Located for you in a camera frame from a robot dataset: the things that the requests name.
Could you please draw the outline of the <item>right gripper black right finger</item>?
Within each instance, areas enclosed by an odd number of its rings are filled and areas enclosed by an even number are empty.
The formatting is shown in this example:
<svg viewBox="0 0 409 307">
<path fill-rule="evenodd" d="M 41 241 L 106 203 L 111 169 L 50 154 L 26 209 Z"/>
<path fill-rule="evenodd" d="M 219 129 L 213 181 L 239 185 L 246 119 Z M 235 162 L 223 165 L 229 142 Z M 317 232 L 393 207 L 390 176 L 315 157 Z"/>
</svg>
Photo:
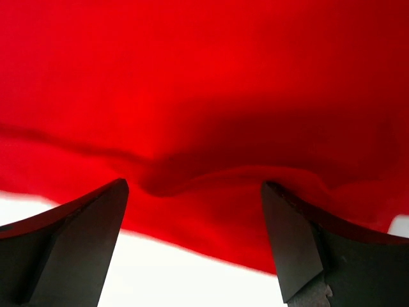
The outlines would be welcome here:
<svg viewBox="0 0 409 307">
<path fill-rule="evenodd" d="M 347 222 L 272 182 L 261 198 L 288 306 L 408 305 L 408 239 Z"/>
</svg>

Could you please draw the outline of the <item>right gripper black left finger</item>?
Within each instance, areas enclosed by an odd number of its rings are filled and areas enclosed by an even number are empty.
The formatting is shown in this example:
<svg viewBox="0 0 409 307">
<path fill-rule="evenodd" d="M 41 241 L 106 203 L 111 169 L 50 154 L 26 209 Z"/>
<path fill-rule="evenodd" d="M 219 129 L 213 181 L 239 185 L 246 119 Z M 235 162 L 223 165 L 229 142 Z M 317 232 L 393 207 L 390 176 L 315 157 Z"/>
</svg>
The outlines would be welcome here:
<svg viewBox="0 0 409 307">
<path fill-rule="evenodd" d="M 116 179 L 1 227 L 1 306 L 97 306 L 129 188 Z"/>
</svg>

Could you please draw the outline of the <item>red t-shirt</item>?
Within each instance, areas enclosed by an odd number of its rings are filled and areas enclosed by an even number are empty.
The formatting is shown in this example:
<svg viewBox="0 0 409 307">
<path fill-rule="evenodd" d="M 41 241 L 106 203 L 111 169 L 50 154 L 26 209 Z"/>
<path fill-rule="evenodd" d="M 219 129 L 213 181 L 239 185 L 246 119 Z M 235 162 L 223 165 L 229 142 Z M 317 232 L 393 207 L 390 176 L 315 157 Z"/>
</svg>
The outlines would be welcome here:
<svg viewBox="0 0 409 307">
<path fill-rule="evenodd" d="M 2 1 L 1 189 L 272 273 L 260 187 L 408 213 L 407 1 Z"/>
</svg>

